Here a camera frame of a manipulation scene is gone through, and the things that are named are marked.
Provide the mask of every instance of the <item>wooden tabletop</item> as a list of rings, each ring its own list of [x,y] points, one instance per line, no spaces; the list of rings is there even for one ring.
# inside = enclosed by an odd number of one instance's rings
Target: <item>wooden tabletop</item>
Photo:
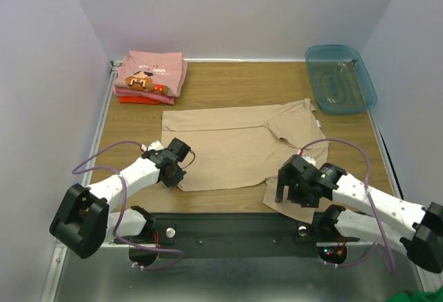
[[[189,63],[186,81],[175,106],[120,104],[111,99],[100,149],[114,142],[134,140],[145,145],[161,139],[165,110],[245,107],[285,104],[310,98],[317,107],[306,64],[299,63]],[[314,113],[326,137],[346,139],[361,146],[372,163],[370,184],[392,194],[386,170],[367,113],[332,116]],[[97,158],[96,165],[123,169],[140,156],[135,145],[121,145]],[[363,179],[365,160],[355,149],[340,143],[329,146],[328,162]],[[91,183],[109,176],[95,171]],[[139,205],[150,212],[273,212],[262,204],[264,184],[248,188],[183,192],[161,183],[129,198],[127,207]]]

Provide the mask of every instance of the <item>stack of folded clothes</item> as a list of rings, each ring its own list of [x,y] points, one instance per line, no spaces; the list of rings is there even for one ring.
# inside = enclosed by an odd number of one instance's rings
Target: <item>stack of folded clothes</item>
[[[123,58],[114,86],[121,103],[175,104],[188,63],[182,53],[130,51]]]

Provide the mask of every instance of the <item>white wall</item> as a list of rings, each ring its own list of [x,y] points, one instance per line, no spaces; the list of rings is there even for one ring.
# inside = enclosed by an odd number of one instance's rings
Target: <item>white wall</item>
[[[304,58],[315,44],[362,50],[390,0],[80,0],[109,57]]]
[[[39,301],[109,59],[78,0],[1,0],[0,15],[0,301]]]
[[[443,0],[392,0],[363,52],[405,198],[443,204]]]

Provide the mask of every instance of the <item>plastic bin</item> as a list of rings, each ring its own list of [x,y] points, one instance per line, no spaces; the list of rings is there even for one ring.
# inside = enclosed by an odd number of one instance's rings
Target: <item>plastic bin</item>
[[[305,54],[318,106],[327,114],[355,114],[375,106],[377,95],[360,54],[353,48],[326,44]]]

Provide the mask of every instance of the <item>gray floor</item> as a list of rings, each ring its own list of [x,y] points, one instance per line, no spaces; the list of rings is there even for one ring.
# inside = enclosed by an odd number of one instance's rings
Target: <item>gray floor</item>
[[[364,247],[350,250],[357,259]],[[130,267],[126,248],[100,249],[82,260],[68,252],[56,301],[385,301],[404,290],[420,290],[415,268],[396,255],[390,275],[378,252],[349,269],[325,267],[295,257],[188,259],[164,271]]]

